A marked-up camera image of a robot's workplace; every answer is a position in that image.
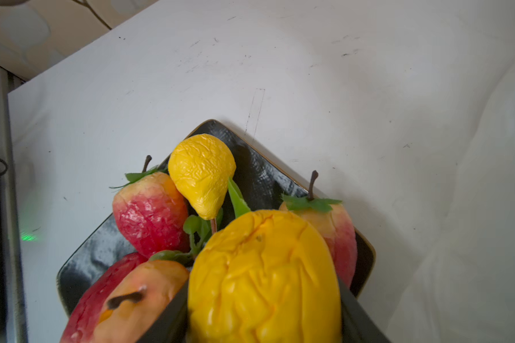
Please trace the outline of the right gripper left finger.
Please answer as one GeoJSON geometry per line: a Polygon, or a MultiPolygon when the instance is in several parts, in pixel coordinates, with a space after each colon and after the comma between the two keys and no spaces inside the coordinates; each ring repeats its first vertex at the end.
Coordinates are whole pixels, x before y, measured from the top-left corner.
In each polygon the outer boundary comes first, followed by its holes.
{"type": "Polygon", "coordinates": [[[187,341],[188,282],[186,282],[165,310],[137,343],[181,343],[187,341]]]}

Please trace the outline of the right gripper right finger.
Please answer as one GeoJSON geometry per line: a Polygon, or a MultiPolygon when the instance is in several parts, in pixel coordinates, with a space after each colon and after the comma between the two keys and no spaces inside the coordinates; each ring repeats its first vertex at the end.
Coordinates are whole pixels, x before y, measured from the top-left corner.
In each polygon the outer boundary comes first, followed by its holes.
{"type": "Polygon", "coordinates": [[[338,278],[341,299],[342,342],[389,343],[389,339],[373,323],[349,288],[338,278]]]}

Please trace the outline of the red orange fake pear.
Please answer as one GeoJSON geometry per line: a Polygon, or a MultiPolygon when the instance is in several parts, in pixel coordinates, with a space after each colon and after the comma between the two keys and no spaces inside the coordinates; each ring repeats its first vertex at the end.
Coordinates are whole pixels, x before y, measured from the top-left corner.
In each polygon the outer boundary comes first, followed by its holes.
{"type": "Polygon", "coordinates": [[[107,297],[93,342],[136,342],[154,324],[189,279],[174,261],[145,262],[131,271],[107,297]]]}

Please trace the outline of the green fake leaf sprig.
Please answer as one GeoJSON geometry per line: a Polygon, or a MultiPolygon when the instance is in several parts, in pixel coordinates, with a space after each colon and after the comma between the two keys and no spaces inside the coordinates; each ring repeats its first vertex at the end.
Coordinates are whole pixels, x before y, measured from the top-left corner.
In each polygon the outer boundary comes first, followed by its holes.
{"type": "MultiPolygon", "coordinates": [[[[234,209],[235,218],[241,217],[243,214],[251,212],[250,207],[243,199],[239,186],[232,178],[227,184],[227,191],[234,209]]],[[[190,215],[183,224],[183,230],[190,238],[190,251],[181,252],[173,250],[163,250],[153,254],[149,261],[175,261],[186,267],[192,265],[197,255],[207,244],[210,237],[216,233],[219,224],[223,220],[223,209],[220,208],[218,217],[215,220],[206,221],[199,216],[190,215]]]]}

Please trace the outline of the large yellow fake fruit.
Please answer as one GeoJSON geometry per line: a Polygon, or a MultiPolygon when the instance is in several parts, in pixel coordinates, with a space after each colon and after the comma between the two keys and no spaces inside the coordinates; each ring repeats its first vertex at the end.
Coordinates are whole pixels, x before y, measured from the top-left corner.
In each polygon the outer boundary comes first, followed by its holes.
{"type": "Polygon", "coordinates": [[[340,342],[340,288],[318,230],[258,210],[213,234],[188,282],[193,342],[340,342]]]}

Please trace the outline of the white plastic bag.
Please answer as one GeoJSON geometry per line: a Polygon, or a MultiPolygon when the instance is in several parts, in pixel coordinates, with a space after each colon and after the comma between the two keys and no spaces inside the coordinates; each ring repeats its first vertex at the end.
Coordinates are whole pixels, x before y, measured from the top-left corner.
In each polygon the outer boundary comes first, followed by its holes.
{"type": "Polygon", "coordinates": [[[443,234],[386,334],[392,342],[515,342],[515,62],[456,171],[443,234]]]}

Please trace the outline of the yellow fake pear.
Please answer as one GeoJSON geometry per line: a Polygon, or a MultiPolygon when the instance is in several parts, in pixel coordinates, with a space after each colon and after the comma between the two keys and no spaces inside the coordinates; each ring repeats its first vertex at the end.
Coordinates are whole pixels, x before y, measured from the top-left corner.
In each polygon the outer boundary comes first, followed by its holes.
{"type": "Polygon", "coordinates": [[[210,134],[189,137],[173,150],[168,171],[177,190],[216,233],[217,216],[236,171],[228,146],[210,134]]]}

